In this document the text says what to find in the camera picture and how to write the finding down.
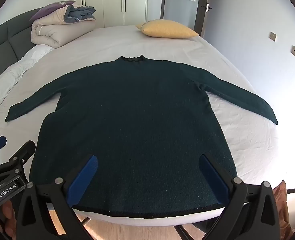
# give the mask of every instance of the dark green sweater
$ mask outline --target dark green sweater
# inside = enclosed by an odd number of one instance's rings
[[[206,91],[277,123],[253,93],[204,69],[144,57],[65,74],[12,106],[6,121],[61,93],[41,126],[30,180],[65,177],[94,154],[97,173],[75,208],[138,218],[185,215],[219,207],[198,168],[202,153],[237,175]]]

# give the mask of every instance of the wooden floor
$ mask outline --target wooden floor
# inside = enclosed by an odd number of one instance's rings
[[[64,234],[56,213],[50,211],[50,215],[58,233]],[[192,224],[184,225],[194,240],[201,240],[204,233]],[[92,219],[85,228],[95,240],[181,240],[174,227],[133,227]]]

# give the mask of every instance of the white duvet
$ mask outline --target white duvet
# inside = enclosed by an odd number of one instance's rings
[[[11,89],[22,78],[25,71],[35,65],[44,55],[54,48],[41,44],[31,48],[18,62],[5,69],[0,75],[0,105]]]
[[[7,138],[7,145],[0,151],[0,163],[8,161],[27,140],[37,142],[42,121],[55,110],[59,95],[28,114],[5,122],[12,105],[23,101],[43,85],[68,72],[109,62],[120,56],[141,55],[204,68],[220,79],[254,92],[240,71],[201,37],[183,40],[152,38],[145,36],[134,26],[95,29],[41,58],[33,68],[26,71],[4,99],[0,106],[0,136],[4,135]],[[276,187],[283,179],[278,156],[276,125],[218,96],[209,93],[208,95],[232,153],[238,176],[246,183],[261,184],[267,180],[272,188]],[[32,159],[25,164],[27,176],[31,162]],[[96,219],[126,225],[167,226],[202,221],[218,216],[221,211],[213,210],[159,219],[108,217],[91,212],[82,213]]]

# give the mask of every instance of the sweater sleeve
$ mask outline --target sweater sleeve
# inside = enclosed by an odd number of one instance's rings
[[[259,114],[278,124],[271,106],[259,96],[221,80],[202,68],[181,64],[181,70],[190,80],[198,85],[199,89],[213,93],[230,103]]]
[[[23,102],[11,106],[9,109],[9,114],[6,117],[5,121],[11,121],[19,118],[24,114],[27,114],[34,108],[49,100],[55,94],[60,93],[64,88],[66,88],[64,76],[65,75],[41,87],[38,91],[36,91],[29,98],[25,99]]]

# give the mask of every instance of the human hand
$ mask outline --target human hand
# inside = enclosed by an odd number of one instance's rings
[[[5,232],[9,237],[12,237],[13,240],[16,240],[16,219],[11,201],[8,200],[2,205],[2,212],[6,217],[6,222],[4,225]]]

